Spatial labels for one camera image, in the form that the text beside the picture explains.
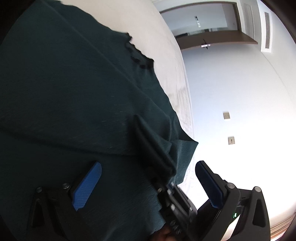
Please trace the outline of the person's right hand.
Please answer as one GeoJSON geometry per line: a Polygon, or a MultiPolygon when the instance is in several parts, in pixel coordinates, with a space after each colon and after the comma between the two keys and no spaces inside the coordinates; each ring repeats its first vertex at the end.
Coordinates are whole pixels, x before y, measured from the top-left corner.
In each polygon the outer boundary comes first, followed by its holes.
{"type": "Polygon", "coordinates": [[[152,234],[152,241],[172,241],[175,238],[171,235],[171,230],[167,227],[163,227],[162,229],[154,232],[152,234]]]}

